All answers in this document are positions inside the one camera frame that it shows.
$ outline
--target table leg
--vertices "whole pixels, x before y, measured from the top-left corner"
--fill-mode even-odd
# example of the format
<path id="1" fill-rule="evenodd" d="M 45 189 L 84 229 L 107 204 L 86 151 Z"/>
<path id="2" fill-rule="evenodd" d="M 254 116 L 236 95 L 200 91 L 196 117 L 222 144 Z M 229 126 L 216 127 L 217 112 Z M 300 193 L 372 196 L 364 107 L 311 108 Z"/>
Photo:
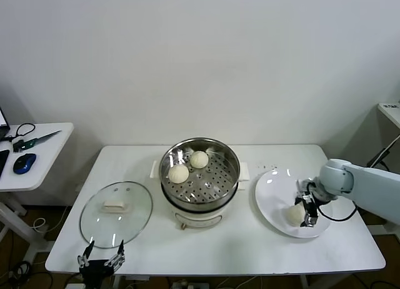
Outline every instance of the table leg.
<path id="1" fill-rule="evenodd" d="M 304 289 L 328 289 L 336 285 L 340 281 L 344 280 L 350 275 L 350 273 L 332 273 L 324 275 L 315 281 L 312 285 L 308 285 L 305 275 L 301 275 L 301 285 Z"/>
<path id="2" fill-rule="evenodd" d="M 35 256 L 38 253 L 49 253 L 53 248 L 54 244 L 55 241 L 45 241 L 45 244 L 41 246 L 37 246 L 36 244 L 30 244 L 24 256 L 24 261 L 33 263 L 33 260 L 35 259 Z"/>
<path id="3" fill-rule="evenodd" d="M 8 205 L 12 210 L 17 211 L 20 215 L 25 216 L 26 210 L 25 208 L 16 200 L 12 194 L 10 193 L 1 193 L 0 194 L 0 202 Z"/>
<path id="4" fill-rule="evenodd" d="M 119 288 L 119 283 L 121 282 L 121 275 L 115 275 L 114 276 L 114 281 L 112 283 L 112 287 L 114 289 L 118 289 Z"/>
<path id="5" fill-rule="evenodd" d="M 30 228 L 17 214 L 11 211 L 4 203 L 0 203 L 0 221 L 22 239 L 37 247 L 46 246 L 46 240 L 41 234 Z"/>
<path id="6" fill-rule="evenodd" d="M 0 241 L 2 241 L 4 239 L 4 237 L 6 236 L 7 232 L 8 232 L 8 227 L 4 226 L 1 231 L 0 231 Z"/>

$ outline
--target white plate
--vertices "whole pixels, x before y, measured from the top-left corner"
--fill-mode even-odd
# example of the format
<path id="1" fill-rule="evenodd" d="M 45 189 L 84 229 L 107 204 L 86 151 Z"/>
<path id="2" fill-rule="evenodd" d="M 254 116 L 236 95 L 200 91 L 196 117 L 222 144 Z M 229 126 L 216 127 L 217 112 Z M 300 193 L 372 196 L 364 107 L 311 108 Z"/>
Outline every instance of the white plate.
<path id="1" fill-rule="evenodd" d="M 297 177 L 289 175 L 288 170 L 279 169 L 265 173 L 256 185 L 256 203 L 264 217 L 279 231 L 298 238 L 312 238 L 325 231 L 331 221 L 318 215 L 314 228 L 300 228 L 291 226 L 285 216 L 284 210 L 294 205 L 297 192 Z M 321 207 L 328 216 L 332 215 L 330 203 Z"/>

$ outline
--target black cable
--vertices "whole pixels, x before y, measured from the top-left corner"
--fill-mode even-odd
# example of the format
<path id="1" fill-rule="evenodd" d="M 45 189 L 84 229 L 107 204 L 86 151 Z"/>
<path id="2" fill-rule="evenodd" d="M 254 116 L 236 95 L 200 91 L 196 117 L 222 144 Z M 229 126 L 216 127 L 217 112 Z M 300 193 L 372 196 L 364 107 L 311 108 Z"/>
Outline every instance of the black cable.
<path id="1" fill-rule="evenodd" d="M 8 258 L 8 271 L 11 270 L 11 260 L 13 259 L 13 252 L 14 252 L 14 232 L 11 231 L 11 251 L 10 251 L 10 257 Z"/>
<path id="2" fill-rule="evenodd" d="M 54 281 L 54 279 L 53 279 L 53 276 L 51 275 L 51 273 L 49 273 L 48 271 L 40 271 L 40 272 L 34 272 L 34 273 L 30 274 L 30 276 L 33 276 L 33 275 L 48 275 L 48 276 L 50 276 L 50 286 L 49 286 L 49 289 L 51 289 L 51 287 L 53 287 L 53 281 Z"/>
<path id="3" fill-rule="evenodd" d="M 63 287 L 63 288 L 66 288 L 67 285 L 69 284 L 69 282 L 70 282 L 75 276 L 78 276 L 78 275 L 80 275 L 79 272 L 74 273 L 74 274 L 70 275 L 69 277 L 67 277 L 67 279 L 66 279 L 65 282 L 64 282 L 64 287 Z"/>
<path id="4" fill-rule="evenodd" d="M 10 232 L 11 232 L 11 249 L 10 249 L 10 256 L 8 258 L 8 271 L 7 271 L 8 274 L 9 274 L 9 272 L 11 270 L 11 260 L 13 259 L 13 253 L 14 253 L 14 232 L 11 231 L 11 230 L 10 230 Z M 7 280 L 6 281 L 0 283 L 0 287 L 4 286 L 5 284 L 8 283 L 8 278 L 9 278 L 9 275 L 7 275 Z"/>
<path id="5" fill-rule="evenodd" d="M 319 208 L 319 206 L 317 206 L 317 210 L 318 210 L 318 212 L 319 212 L 321 215 L 323 215 L 323 217 L 325 217 L 325 218 L 327 218 L 327 219 L 329 219 L 329 220 L 336 221 L 336 222 L 344 222 L 344 221 L 349 220 L 351 217 L 353 217 L 354 214 L 356 214 L 356 212 L 357 212 L 357 206 L 356 206 L 356 204 L 354 204 L 354 210 L 351 212 L 351 214 L 350 214 L 349 216 L 347 216 L 346 218 L 342 218 L 342 219 L 336 219 L 336 218 L 329 217 L 328 215 L 324 214 L 324 213 L 321 211 L 321 209 Z"/>
<path id="6" fill-rule="evenodd" d="M 308 184 L 307 184 L 308 193 L 310 193 L 310 189 L 309 189 L 309 186 L 310 186 L 310 185 L 312 185 L 314 188 L 316 188 L 316 185 L 315 185 L 314 183 L 308 183 Z M 319 205 L 317 205 L 317 210 L 318 210 L 318 212 L 319 212 L 321 215 L 323 215 L 323 217 L 325 217 L 325 218 L 327 218 L 327 219 L 329 219 L 329 220 L 336 221 L 336 222 L 344 222 L 344 221 L 349 220 L 351 217 L 353 217 L 353 215 L 357 212 L 358 207 L 357 207 L 357 205 L 356 205 L 354 202 L 353 202 L 353 204 L 354 204 L 354 210 L 353 210 L 353 212 L 351 212 L 351 214 L 350 214 L 349 216 L 347 216 L 347 217 L 345 217 L 345 218 L 342 218 L 342 219 L 336 219 L 336 218 L 329 217 L 328 215 L 326 215 L 325 213 L 323 213 L 323 212 L 321 211 L 321 209 L 319 208 Z"/>
<path id="7" fill-rule="evenodd" d="M 20 133 L 19 133 L 19 129 L 20 129 L 21 127 L 25 126 L 25 125 L 30 125 L 30 126 L 32 126 L 32 129 L 31 129 L 30 131 L 27 131 L 27 132 L 24 133 L 24 134 L 20 134 Z M 33 123 L 23 123 L 23 124 L 21 124 L 20 126 L 18 126 L 17 131 L 15 132 L 15 138 L 20 137 L 20 136 L 26 136 L 27 134 L 32 133 L 32 132 L 35 130 L 35 128 L 36 128 L 36 126 L 35 126 L 35 124 L 33 124 Z"/>
<path id="8" fill-rule="evenodd" d="M 364 281 L 362 279 L 360 279 L 357 275 L 353 274 L 353 277 L 356 278 L 357 280 L 359 280 L 359 282 L 364 286 L 365 289 L 369 289 L 367 284 L 365 284 Z"/>
<path id="9" fill-rule="evenodd" d="M 4 286 L 5 284 L 10 284 L 12 288 L 17 288 L 22 286 L 29 280 L 29 276 L 31 275 L 32 265 L 28 261 L 21 261 L 14 265 L 12 269 L 10 269 L 10 276 L 6 281 L 0 284 L 0 286 Z"/>
<path id="10" fill-rule="evenodd" d="M 387 284 L 389 286 L 392 286 L 392 288 L 400 289 L 400 287 L 396 286 L 395 284 L 389 283 L 388 281 L 373 281 L 369 289 L 374 289 L 374 286 L 376 284 Z"/>
<path id="11" fill-rule="evenodd" d="M 379 164 L 381 164 L 382 166 L 384 166 L 385 167 L 385 169 L 388 171 L 388 172 L 390 172 L 390 169 L 389 169 L 389 167 L 385 164 L 385 162 L 384 161 L 380 161 L 379 162 Z"/>
<path id="12" fill-rule="evenodd" d="M 20 134 L 20 133 L 19 133 L 19 130 L 21 129 L 21 127 L 23 127 L 23 126 L 25 126 L 25 125 L 30 125 L 30 126 L 32 126 L 32 129 L 29 130 L 29 131 L 27 131 L 27 132 L 24 133 L 24 134 Z M 15 138 L 17 138 L 17 137 L 23 137 L 23 136 L 26 136 L 27 134 L 32 133 L 32 132 L 35 130 L 35 128 L 36 128 L 36 126 L 35 126 L 35 124 L 33 124 L 33 123 L 23 123 L 23 124 L 21 124 L 20 126 L 18 126 L 17 131 L 15 132 L 15 136 L 8 136 L 8 137 L 1 138 L 0 141 L 9 141 L 9 142 L 11 142 L 13 139 L 15 139 Z"/>

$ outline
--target floor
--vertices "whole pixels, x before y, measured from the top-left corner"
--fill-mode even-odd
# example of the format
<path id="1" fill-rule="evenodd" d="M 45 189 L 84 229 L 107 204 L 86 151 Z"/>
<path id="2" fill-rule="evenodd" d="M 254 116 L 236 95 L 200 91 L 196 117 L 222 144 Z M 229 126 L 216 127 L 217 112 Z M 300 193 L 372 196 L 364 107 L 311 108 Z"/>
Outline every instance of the floor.
<path id="1" fill-rule="evenodd" d="M 47 220 L 47 223 L 50 227 L 57 224 L 60 217 L 63 213 L 63 208 L 31 208 L 28 209 L 27 215 L 23 218 L 28 224 L 32 225 L 33 221 L 36 218 L 44 217 Z M 47 240 L 55 240 L 59 231 L 62 228 L 63 222 L 65 221 L 67 215 L 64 215 L 62 219 L 62 223 L 54 229 L 46 234 L 45 238 Z M 368 212 L 362 212 L 362 217 L 367 224 L 381 224 L 383 221 L 379 217 L 376 217 Z M 363 272 L 357 273 L 356 275 L 364 281 L 368 286 L 376 280 L 384 280 L 391 282 L 397 286 L 400 286 L 400 244 L 397 241 L 395 236 L 376 236 L 374 237 L 378 246 L 380 247 L 385 259 L 386 259 L 386 267 L 380 271 L 371 271 L 371 272 Z M 22 240 L 17 235 L 12 236 L 9 231 L 6 237 L 0 242 L 0 275 L 6 273 L 8 271 L 9 260 L 11 267 L 15 265 L 17 262 L 23 259 L 23 256 L 28 248 L 28 244 Z M 46 271 L 44 267 L 44 261 L 46 260 L 47 254 L 39 254 L 33 265 L 33 272 Z M 52 289 L 63 289 L 64 282 L 69 275 L 57 274 L 53 273 L 53 284 Z M 311 284 L 316 281 L 320 276 L 310 276 L 309 281 Z M 164 277 L 155 277 L 151 278 L 146 283 L 137 283 L 135 284 L 135 289 L 169 289 L 172 282 L 179 281 L 181 278 L 164 278 Z M 209 283 L 210 288 L 214 289 L 219 283 L 221 283 L 226 278 L 186 278 L 187 281 L 195 281 L 195 282 L 204 282 Z M 223 284 L 221 287 L 232 287 L 235 288 L 240 283 L 248 280 L 246 277 L 232 277 L 227 282 Z M 7 280 L 6 275 L 3 275 L 0 278 L 0 283 L 3 283 Z M 133 281 L 125 281 L 121 282 L 120 289 L 125 289 L 126 286 L 131 284 Z M 50 285 L 50 277 L 45 274 L 38 274 L 32 276 L 32 278 L 21 288 L 23 289 L 33 289 L 40 288 L 46 289 L 49 288 Z M 298 276 L 265 276 L 262 278 L 263 288 L 274 288 L 274 289 L 300 289 L 300 279 Z M 5 284 L 3 286 L 0 285 L 1 288 L 11 288 L 9 284 Z M 250 288 L 261 288 L 261 278 L 257 277 L 247 284 L 241 286 L 241 289 L 250 289 Z M 365 289 L 363 284 L 355 276 L 349 276 L 341 283 L 337 284 L 332 289 L 340 289 L 340 288 L 354 288 L 354 289 Z M 381 286 L 377 286 L 376 289 L 380 288 L 390 288 L 385 284 Z"/>

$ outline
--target robotic arm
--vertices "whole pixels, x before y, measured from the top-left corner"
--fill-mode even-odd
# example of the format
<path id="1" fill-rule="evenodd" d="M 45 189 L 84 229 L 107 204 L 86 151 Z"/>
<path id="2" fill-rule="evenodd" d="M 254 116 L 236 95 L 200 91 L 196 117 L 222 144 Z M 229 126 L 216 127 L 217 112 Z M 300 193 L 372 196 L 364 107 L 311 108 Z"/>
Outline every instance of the robotic arm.
<path id="1" fill-rule="evenodd" d="M 295 204 L 303 202 L 306 210 L 301 226 L 313 227 L 318 220 L 319 206 L 338 196 L 400 225 L 400 175 L 331 159 L 321 168 L 318 177 L 298 182 Z"/>

